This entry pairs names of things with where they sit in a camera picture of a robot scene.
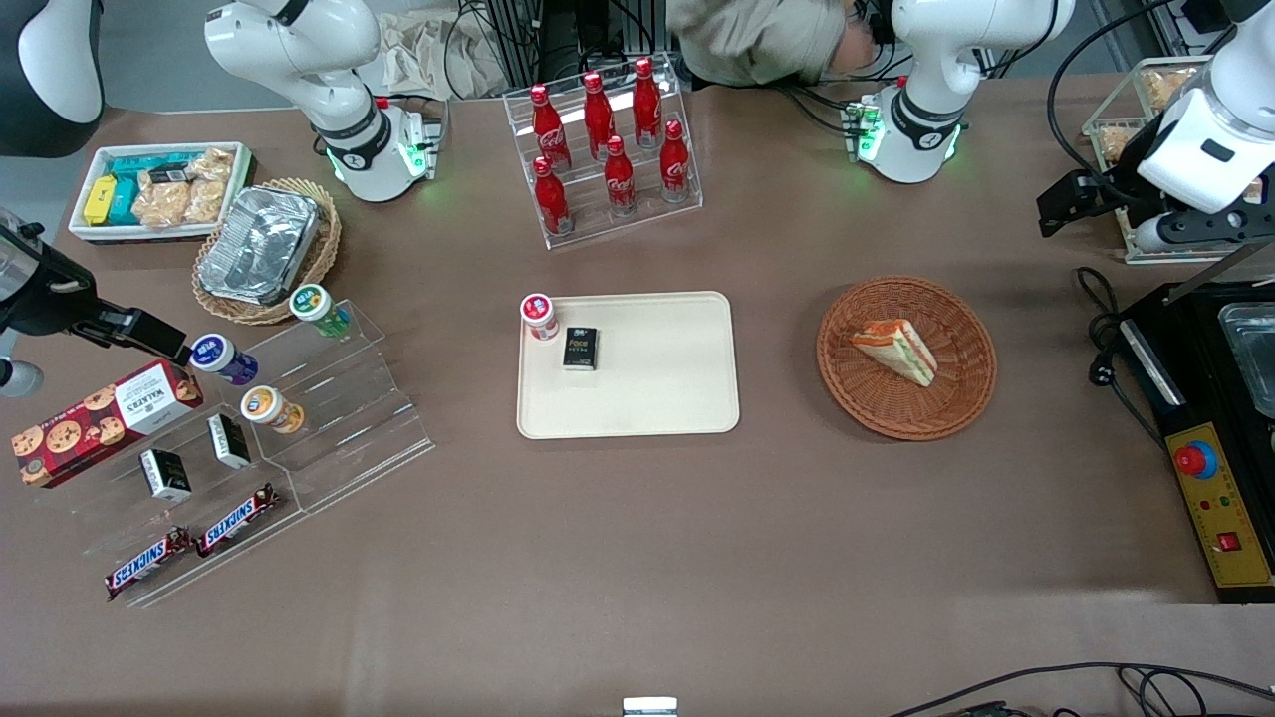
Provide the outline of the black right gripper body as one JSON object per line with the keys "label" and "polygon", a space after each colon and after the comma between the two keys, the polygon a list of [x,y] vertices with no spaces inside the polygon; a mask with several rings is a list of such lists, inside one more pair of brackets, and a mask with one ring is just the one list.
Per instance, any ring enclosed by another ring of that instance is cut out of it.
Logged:
{"label": "black right gripper body", "polygon": [[40,237],[38,225],[3,226],[1,328],[22,336],[105,330],[96,277]]}

